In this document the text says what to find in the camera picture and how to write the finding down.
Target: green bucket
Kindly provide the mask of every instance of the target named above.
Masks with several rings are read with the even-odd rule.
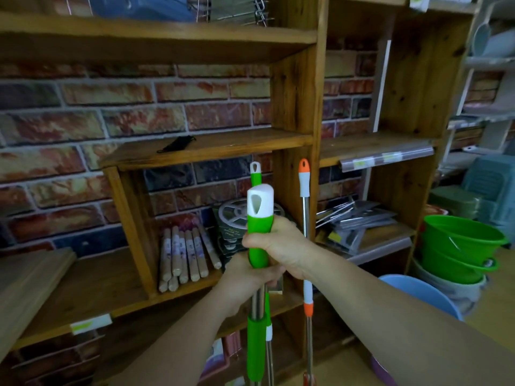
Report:
[[[441,279],[462,285],[479,283],[486,272],[492,272],[499,268],[499,263],[494,258],[490,259],[493,262],[491,266],[474,266],[438,252],[429,246],[423,247],[421,252],[423,269]]]
[[[475,266],[482,266],[499,246],[508,243],[495,227],[471,219],[430,215],[424,222],[423,247]]]

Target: wooden dowel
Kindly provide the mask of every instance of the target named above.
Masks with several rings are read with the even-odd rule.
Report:
[[[197,281],[200,279],[200,274],[198,273],[197,255],[195,254],[195,245],[193,244],[191,231],[186,230],[184,238],[186,239],[186,252],[188,254],[188,265],[190,266],[190,278],[192,281]]]
[[[168,281],[168,290],[177,291],[177,288],[179,288],[179,280],[177,279],[177,276],[172,276]]]
[[[184,232],[179,232],[179,252],[181,253],[181,275],[179,282],[186,283],[190,278],[188,277],[188,257],[186,255],[186,240],[184,239]]]
[[[171,272],[173,276],[180,276],[182,271],[179,242],[179,228],[174,226],[171,230]]]
[[[171,279],[171,232],[170,229],[164,229],[163,245],[161,249],[161,280],[169,281]]]
[[[204,242],[205,248],[208,250],[211,263],[213,263],[213,266],[217,270],[219,270],[220,268],[222,268],[222,262],[220,261],[220,258],[216,253],[216,250],[213,246],[213,243],[211,242],[211,239],[209,238],[209,234],[207,234],[202,225],[198,225],[198,231],[200,232],[200,236],[202,237],[202,241]]]
[[[196,227],[193,228],[192,234],[193,245],[195,246],[195,253],[197,254],[198,271],[200,272],[200,277],[206,277],[209,275],[208,263],[205,261],[202,240],[200,239],[200,233]]]

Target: wooden shelving unit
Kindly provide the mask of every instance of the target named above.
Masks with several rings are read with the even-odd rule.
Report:
[[[420,13],[408,7],[409,0],[269,0],[275,27],[268,28],[38,15],[19,3],[12,10],[16,13],[0,12],[1,62],[265,63],[270,68],[271,128],[201,135],[186,150],[166,154],[157,151],[171,140],[128,143],[102,161],[130,250],[72,266],[14,348],[68,333],[70,323],[109,313],[114,325],[106,341],[114,342],[102,357],[106,379],[158,337],[153,323],[168,327],[220,279],[221,272],[212,270],[209,277],[181,285],[175,293],[158,293],[159,232],[143,177],[146,168],[272,151],[276,201],[301,222],[301,200],[292,197],[299,194],[300,159],[309,160],[312,179],[317,179],[320,167],[337,165],[342,158],[394,152],[407,144],[432,146],[434,155],[374,166],[369,174],[368,199],[395,211],[403,235],[415,242],[481,2],[431,0],[428,12]],[[382,99],[373,130],[378,132],[321,142],[327,38],[374,41],[384,38],[388,27],[389,62],[384,84],[376,84],[382,85],[381,95],[374,94]],[[311,194],[318,195],[316,181],[311,182]],[[312,239],[316,210],[313,197]],[[403,273],[412,253],[411,246],[376,262],[388,262],[388,271]],[[305,359],[301,287],[300,281],[287,281],[283,297],[272,304],[278,318],[274,322],[280,319],[277,329],[291,343],[284,343],[285,350],[294,352],[284,354],[288,359],[279,366],[279,379],[299,370]],[[315,358],[352,339],[345,326],[335,323],[334,311],[323,316],[329,311],[318,302]],[[167,323],[152,317],[160,312],[167,315]],[[220,335],[245,328],[244,316],[242,312],[226,320]],[[145,333],[138,334],[137,342],[116,332],[121,325],[129,333],[139,322],[148,327],[138,329]]]

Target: hand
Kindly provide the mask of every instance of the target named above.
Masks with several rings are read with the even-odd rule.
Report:
[[[259,287],[279,279],[284,271],[286,268],[280,265],[254,269],[247,252],[237,253],[229,261],[216,288],[223,292],[223,299],[228,301],[229,312],[233,316]]]
[[[299,229],[284,217],[274,216],[270,233],[245,234],[243,245],[248,248],[262,248],[297,279],[305,279],[303,261],[317,248],[307,240]]]

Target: shelf label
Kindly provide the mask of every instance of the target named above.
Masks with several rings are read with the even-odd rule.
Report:
[[[356,158],[352,160],[352,165],[355,170],[373,167],[375,165],[374,157]]]
[[[385,164],[402,161],[402,152],[383,153],[383,161]]]
[[[74,335],[79,335],[84,332],[89,332],[94,329],[101,328],[102,326],[111,325],[112,323],[113,321],[111,316],[109,314],[104,314],[103,316],[70,324],[70,328],[72,329],[72,333]]]
[[[409,0],[409,7],[420,12],[427,12],[430,0]]]

